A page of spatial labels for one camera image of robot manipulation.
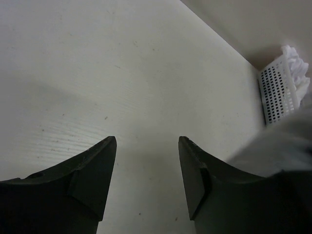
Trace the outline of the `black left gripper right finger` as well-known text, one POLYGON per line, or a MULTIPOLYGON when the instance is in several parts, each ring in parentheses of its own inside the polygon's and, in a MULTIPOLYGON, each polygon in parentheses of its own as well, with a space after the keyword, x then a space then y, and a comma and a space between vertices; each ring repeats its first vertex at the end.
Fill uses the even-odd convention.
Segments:
POLYGON ((179 138, 178 152, 196 233, 311 233, 310 171, 260 177, 214 157, 185 136, 179 138))

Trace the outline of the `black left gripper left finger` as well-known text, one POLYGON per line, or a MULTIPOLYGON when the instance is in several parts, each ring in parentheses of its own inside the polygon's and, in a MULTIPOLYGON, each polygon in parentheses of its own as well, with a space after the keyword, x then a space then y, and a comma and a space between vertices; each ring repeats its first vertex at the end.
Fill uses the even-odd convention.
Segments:
POLYGON ((28 177, 0 183, 3 234, 94 234, 103 220, 117 141, 88 150, 28 177))

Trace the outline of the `grey tank top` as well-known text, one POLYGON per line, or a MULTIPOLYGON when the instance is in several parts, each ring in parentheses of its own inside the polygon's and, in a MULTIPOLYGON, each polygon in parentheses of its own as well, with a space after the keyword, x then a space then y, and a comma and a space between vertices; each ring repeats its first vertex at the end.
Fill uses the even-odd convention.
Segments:
POLYGON ((310 171, 312 104, 267 127, 227 162, 262 177, 281 171, 310 171))

